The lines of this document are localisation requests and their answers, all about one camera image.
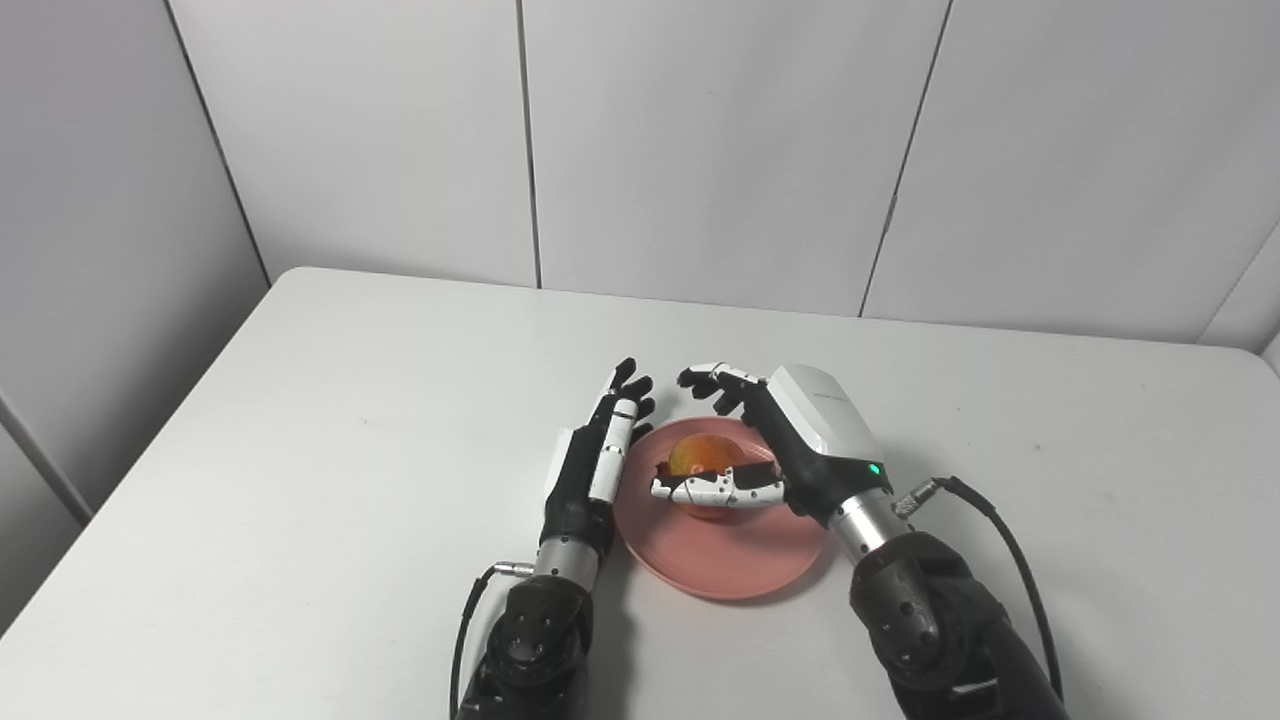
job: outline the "metal cylinder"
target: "metal cylinder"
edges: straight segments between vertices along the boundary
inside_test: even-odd
[[[595,584],[599,569],[600,559],[591,546],[567,536],[547,538],[538,548],[538,561],[534,562],[535,575],[564,578],[588,592]]]
[[[827,527],[840,539],[841,550],[854,565],[890,538],[910,532],[906,520],[893,512],[893,496],[881,488],[841,502]]]

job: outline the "orange fruit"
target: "orange fruit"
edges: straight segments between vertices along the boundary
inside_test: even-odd
[[[745,465],[746,454],[736,442],[713,434],[689,436],[671,448],[667,468],[673,475],[692,475],[713,470],[723,473],[730,465]],[[700,520],[722,519],[732,510],[728,507],[704,507],[699,505],[677,505],[685,512]]]

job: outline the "black cable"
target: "black cable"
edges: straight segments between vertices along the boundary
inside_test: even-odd
[[[1036,578],[1032,577],[1032,566],[1027,564],[1027,556],[1023,555],[1023,548],[1018,546],[1018,541],[1014,539],[1014,532],[1009,529],[1009,525],[1000,518],[1000,512],[996,512],[996,506],[991,503],[980,492],[973,489],[964,480],[956,477],[951,478],[933,478],[943,489],[955,495],[960,500],[964,500],[969,505],[974,506],[978,512],[982,512],[991,520],[992,525],[996,525],[996,530],[1000,537],[1005,539],[1005,544],[1009,546],[1009,553],[1014,556],[1014,564],[1018,565],[1018,574],[1023,577],[1023,585],[1027,587],[1027,598],[1032,603],[1032,614],[1036,615],[1036,626],[1039,629],[1041,643],[1044,646],[1044,664],[1048,666],[1048,684],[1053,688],[1059,700],[1062,700],[1062,671],[1057,666],[1057,648],[1053,644],[1053,632],[1048,626],[1048,615],[1044,612],[1044,602],[1041,600],[1039,589],[1036,587]]]
[[[484,594],[485,588],[489,587],[489,579],[497,571],[498,566],[494,565],[476,578],[476,582],[471,585],[471,594],[467,596],[467,603],[462,606],[458,639],[453,644],[453,670],[449,673],[449,720],[453,720],[458,715],[458,675],[462,673],[462,646],[467,642],[467,628],[471,626],[471,616],[475,615],[476,606],[480,605],[480,596]]]

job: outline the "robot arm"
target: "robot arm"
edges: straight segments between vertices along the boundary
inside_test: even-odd
[[[954,550],[906,523],[940,487],[977,496],[972,488],[955,478],[931,480],[893,502],[874,437],[840,383],[815,368],[786,365],[763,379],[719,363],[689,368],[677,382],[699,398],[721,392],[713,406],[721,415],[742,405],[742,421],[782,469],[782,501],[836,536],[854,566],[850,605],[906,717],[1066,720],[1004,606]],[[671,500],[696,502],[694,489],[709,480],[658,478],[653,492],[669,486]],[[737,486],[724,495],[740,497]],[[1007,530],[1002,521],[997,527]],[[1024,570],[1020,552],[1015,557]],[[1034,584],[1028,589],[1034,593]],[[1047,621],[1042,632],[1052,656]]]
[[[590,420],[572,432],[563,455],[557,454],[557,480],[544,506],[538,560],[532,568],[524,566],[520,574],[529,577],[507,593],[506,609],[489,632],[461,705],[454,707],[451,698],[451,717],[582,717],[591,588],[613,543],[612,503],[627,450],[650,429],[636,423],[654,410],[654,401],[645,397],[653,380],[641,377],[627,382],[635,370],[630,357],[614,369]],[[458,651],[468,618],[463,612]]]

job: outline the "white table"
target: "white table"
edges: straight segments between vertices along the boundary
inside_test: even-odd
[[[662,380],[818,365],[900,489],[941,473],[983,489],[1041,582],[1076,720],[1275,711],[1280,382],[1257,357],[307,269],[0,642],[0,717],[443,717],[471,579],[531,557],[556,430],[628,354]],[[673,384],[657,398],[659,420],[709,411]],[[1038,652],[986,521],[940,497],[915,524]],[[717,605],[616,552],[591,719],[900,717],[849,575]],[[698,694],[708,667],[722,684]]]

